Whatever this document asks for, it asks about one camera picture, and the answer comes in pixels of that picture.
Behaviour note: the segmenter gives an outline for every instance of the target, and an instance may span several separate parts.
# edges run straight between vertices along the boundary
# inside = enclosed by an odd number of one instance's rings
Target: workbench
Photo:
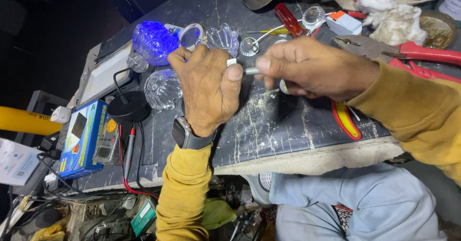
[[[257,34],[244,32],[279,26],[280,22],[274,14],[273,6],[281,1],[286,3],[298,19],[309,7],[307,3],[302,2],[287,3],[294,0],[274,0],[266,8],[253,12],[241,0],[168,0],[93,51],[97,51],[99,55],[116,51],[132,39],[135,26],[146,20],[182,27],[199,23],[204,28],[219,28],[225,22],[239,33],[240,41],[248,36],[258,38]],[[316,38],[331,44],[334,36],[335,34],[324,24]],[[268,36],[260,43],[257,55],[246,57],[239,53],[237,62],[243,67],[254,66],[257,56],[262,55],[270,45],[280,39],[277,35]],[[451,46],[450,49],[459,51],[459,47]],[[456,67],[416,63],[461,78],[461,72]],[[134,90],[143,91],[147,77],[154,70],[167,68],[171,69],[171,66],[150,66],[146,72],[140,74],[139,86]],[[182,115],[180,103],[181,100],[178,99],[175,109],[152,112],[142,122],[145,148],[140,177],[141,183],[146,187],[163,183],[161,175],[166,158],[175,147],[171,137],[172,122],[175,116]],[[277,171],[318,175],[324,173],[325,168],[331,170],[343,166],[368,166],[402,153],[398,142],[390,136],[383,125],[358,110],[356,112],[360,121],[353,115],[351,117],[362,133],[360,141],[353,141],[338,126],[328,98],[308,99],[286,95],[278,90],[267,91],[262,81],[255,80],[252,76],[244,76],[240,108],[233,118],[222,126],[213,146],[211,165],[214,173],[257,174],[262,171]],[[135,170],[140,150],[141,138],[138,133],[129,174],[129,182],[133,187],[136,187]],[[119,165],[105,165],[101,171],[76,179],[73,184],[86,191],[123,188],[121,168]]]

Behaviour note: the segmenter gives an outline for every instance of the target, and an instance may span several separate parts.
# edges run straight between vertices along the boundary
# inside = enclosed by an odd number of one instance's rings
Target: man's left hand
[[[237,111],[242,67],[227,67],[231,56],[223,49],[198,45],[194,52],[184,47],[168,55],[181,83],[185,117],[197,137],[208,137]]]

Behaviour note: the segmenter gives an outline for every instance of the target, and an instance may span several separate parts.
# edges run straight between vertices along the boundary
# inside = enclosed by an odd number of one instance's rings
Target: smartwatch
[[[176,117],[171,130],[173,139],[181,149],[202,149],[213,141],[215,133],[205,138],[194,136],[190,124],[184,117]]]

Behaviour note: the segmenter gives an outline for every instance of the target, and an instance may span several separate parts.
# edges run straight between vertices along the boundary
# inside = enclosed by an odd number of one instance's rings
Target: paint-splattered surface
[[[123,29],[107,40],[100,55],[117,50],[130,41],[136,24],[146,20],[156,20],[162,23],[185,27],[190,23],[199,23],[205,28],[219,27],[226,22],[245,38],[246,31],[267,29],[279,26],[280,22],[274,15],[273,7],[277,2],[293,2],[293,0],[275,0],[257,13],[247,9],[240,0],[168,0],[161,6],[142,17],[137,22]],[[302,11],[308,8],[305,3],[287,3],[295,17],[300,18]],[[330,43],[334,34],[323,25],[317,34],[317,39]],[[278,36],[269,36],[260,43],[261,55],[269,45],[279,40]],[[241,54],[237,61],[243,67],[254,66],[256,57],[246,57]],[[152,73],[153,67],[141,74],[140,89],[143,89],[145,79]],[[456,69],[450,69],[447,74],[460,76]],[[351,139],[336,124],[331,113],[331,103],[326,98],[309,100],[304,97],[294,97],[279,91],[266,91],[262,82],[254,81],[252,76],[245,77],[241,92],[241,105],[220,134],[216,151],[212,159],[214,167],[257,159],[259,157],[282,155],[326,145],[337,145],[350,142]],[[357,112],[361,121],[354,117],[354,123],[363,134],[362,139],[388,136],[389,132],[378,122]],[[149,180],[161,177],[166,165],[168,154],[174,149],[175,142],[171,137],[171,126],[174,116],[181,115],[181,107],[174,110],[153,113],[143,122],[145,132],[145,151],[140,176]],[[135,139],[132,170],[129,181],[135,181],[135,170],[141,149],[141,138]],[[121,184],[120,166],[104,166],[100,172],[88,175],[74,181],[80,189]]]

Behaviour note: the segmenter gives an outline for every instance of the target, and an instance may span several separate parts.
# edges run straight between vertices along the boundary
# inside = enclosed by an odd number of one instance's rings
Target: watch face
[[[173,130],[171,131],[171,135],[179,148],[182,148],[184,146],[184,140],[186,139],[186,130],[181,126],[177,119],[173,121]]]

